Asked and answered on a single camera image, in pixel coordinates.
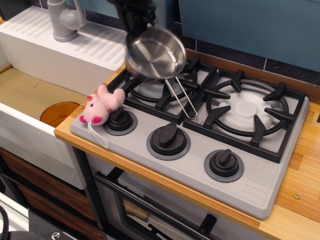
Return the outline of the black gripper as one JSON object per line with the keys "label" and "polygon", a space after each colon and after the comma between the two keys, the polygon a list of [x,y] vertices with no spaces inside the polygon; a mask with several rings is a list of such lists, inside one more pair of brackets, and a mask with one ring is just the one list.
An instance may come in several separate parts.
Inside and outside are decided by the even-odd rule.
{"label": "black gripper", "polygon": [[140,36],[148,24],[156,24],[156,4],[152,0],[108,0],[116,8],[119,19],[127,33]]}

